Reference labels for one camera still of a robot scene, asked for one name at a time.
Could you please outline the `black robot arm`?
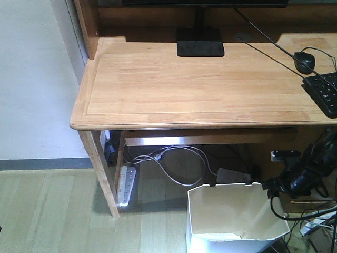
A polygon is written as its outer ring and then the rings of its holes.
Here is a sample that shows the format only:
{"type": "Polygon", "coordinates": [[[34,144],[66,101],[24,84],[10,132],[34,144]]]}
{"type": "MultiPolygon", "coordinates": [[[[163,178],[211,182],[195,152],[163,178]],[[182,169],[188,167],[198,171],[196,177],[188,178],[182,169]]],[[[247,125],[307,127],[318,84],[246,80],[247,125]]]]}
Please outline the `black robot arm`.
{"type": "Polygon", "coordinates": [[[319,194],[326,198],[328,191],[322,179],[336,169],[336,132],[329,133],[322,142],[310,144],[303,153],[296,150],[274,150],[271,152],[273,162],[282,162],[284,170],[279,176],[262,183],[269,198],[280,193],[296,199],[309,196],[311,190],[319,187],[319,194]]]}

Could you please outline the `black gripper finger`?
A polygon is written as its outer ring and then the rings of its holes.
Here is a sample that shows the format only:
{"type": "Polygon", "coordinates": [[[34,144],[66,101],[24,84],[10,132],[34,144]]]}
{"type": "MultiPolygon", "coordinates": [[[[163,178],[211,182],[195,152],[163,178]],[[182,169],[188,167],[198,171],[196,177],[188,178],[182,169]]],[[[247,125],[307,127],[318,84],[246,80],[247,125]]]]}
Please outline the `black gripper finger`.
{"type": "Polygon", "coordinates": [[[262,183],[263,189],[279,189],[279,179],[270,178],[262,183]]]}
{"type": "Polygon", "coordinates": [[[280,196],[280,193],[278,189],[268,189],[267,196],[268,198],[278,198],[280,196]]]}

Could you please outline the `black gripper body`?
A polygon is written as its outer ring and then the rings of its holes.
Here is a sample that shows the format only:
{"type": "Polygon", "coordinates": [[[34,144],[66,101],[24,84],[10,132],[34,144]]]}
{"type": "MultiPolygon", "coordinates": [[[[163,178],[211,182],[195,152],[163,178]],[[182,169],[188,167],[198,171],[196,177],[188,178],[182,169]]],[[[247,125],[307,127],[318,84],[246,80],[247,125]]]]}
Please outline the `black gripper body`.
{"type": "Polygon", "coordinates": [[[315,174],[308,168],[296,166],[285,172],[279,179],[279,190],[291,198],[311,195],[315,174]]]}

